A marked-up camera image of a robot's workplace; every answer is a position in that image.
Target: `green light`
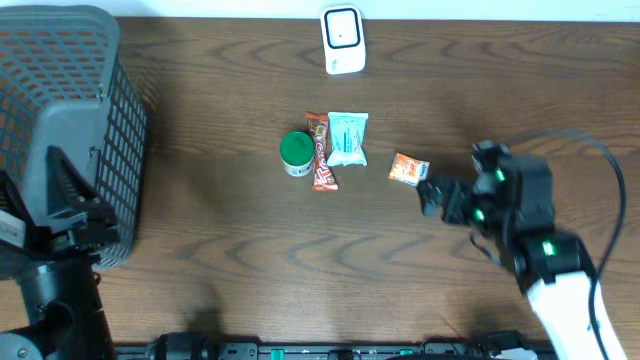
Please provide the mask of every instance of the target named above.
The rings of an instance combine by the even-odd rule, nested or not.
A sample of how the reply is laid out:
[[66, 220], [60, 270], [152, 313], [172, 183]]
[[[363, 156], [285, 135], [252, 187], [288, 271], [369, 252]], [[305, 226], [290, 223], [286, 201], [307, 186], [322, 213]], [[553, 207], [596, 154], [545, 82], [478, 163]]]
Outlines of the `green light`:
[[476, 209], [476, 211], [473, 213], [473, 216], [478, 221], [484, 221], [484, 213], [480, 209]]
[[498, 178], [498, 181], [503, 182], [505, 181], [507, 178], [504, 176], [504, 173], [502, 172], [502, 170], [498, 169], [496, 170], [496, 177]]
[[542, 243], [542, 250], [544, 250], [544, 254], [547, 256], [553, 256], [556, 254], [556, 248], [549, 241]]

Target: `white wall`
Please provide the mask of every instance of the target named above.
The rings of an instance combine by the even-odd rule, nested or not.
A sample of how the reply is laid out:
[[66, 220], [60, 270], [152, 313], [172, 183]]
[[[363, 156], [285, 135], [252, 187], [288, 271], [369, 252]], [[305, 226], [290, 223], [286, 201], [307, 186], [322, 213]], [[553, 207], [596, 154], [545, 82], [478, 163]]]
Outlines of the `white wall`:
[[[0, 0], [95, 5], [116, 16], [317, 18], [335, 0]], [[367, 19], [640, 21], [640, 0], [353, 0]]]

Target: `wood grain surface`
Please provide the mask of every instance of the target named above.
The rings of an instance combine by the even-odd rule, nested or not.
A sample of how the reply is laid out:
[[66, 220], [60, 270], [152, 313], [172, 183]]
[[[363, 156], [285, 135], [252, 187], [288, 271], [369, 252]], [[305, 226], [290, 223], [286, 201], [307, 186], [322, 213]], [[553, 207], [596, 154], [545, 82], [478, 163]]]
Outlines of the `wood grain surface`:
[[[610, 146], [629, 207], [603, 279], [640, 358], [640, 28], [637, 24], [367, 21], [367, 66], [325, 73], [318, 21], [119, 19], [120, 56], [152, 118], [137, 246], [103, 272], [116, 342], [207, 330], [267, 342], [419, 341], [544, 330], [515, 280], [468, 230], [421, 215], [387, 179], [395, 152], [431, 174], [472, 170], [470, 145], [576, 128]], [[368, 112], [367, 167], [334, 168], [336, 193], [282, 169], [279, 141], [306, 111]], [[558, 224], [594, 260], [617, 211], [613, 172], [582, 144], [540, 139]], [[2, 329], [26, 323], [0, 284]]]

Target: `small jar with green lid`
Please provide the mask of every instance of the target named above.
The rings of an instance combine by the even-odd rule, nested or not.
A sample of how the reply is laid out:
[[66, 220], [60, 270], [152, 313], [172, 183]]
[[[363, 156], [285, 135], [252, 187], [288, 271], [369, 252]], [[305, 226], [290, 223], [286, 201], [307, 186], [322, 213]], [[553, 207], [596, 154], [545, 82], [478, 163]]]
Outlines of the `small jar with green lid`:
[[287, 174], [305, 176], [313, 168], [313, 140], [303, 132], [290, 132], [280, 143], [280, 157]]

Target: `food wrapper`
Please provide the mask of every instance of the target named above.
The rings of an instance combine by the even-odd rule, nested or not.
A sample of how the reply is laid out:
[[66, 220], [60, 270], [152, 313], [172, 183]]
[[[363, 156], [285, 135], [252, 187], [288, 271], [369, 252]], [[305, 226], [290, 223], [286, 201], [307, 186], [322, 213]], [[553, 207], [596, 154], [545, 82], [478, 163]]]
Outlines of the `food wrapper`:
[[364, 165], [367, 158], [362, 151], [364, 130], [367, 125], [367, 113], [329, 113], [331, 130], [331, 156], [327, 164], [336, 165]]
[[329, 130], [329, 116], [307, 113], [309, 134], [313, 139], [313, 190], [337, 191], [338, 183], [327, 165], [327, 133]]
[[397, 153], [395, 159], [393, 159], [389, 179], [417, 186], [420, 181], [427, 178], [427, 171], [429, 171], [428, 161], [416, 160], [407, 155]]

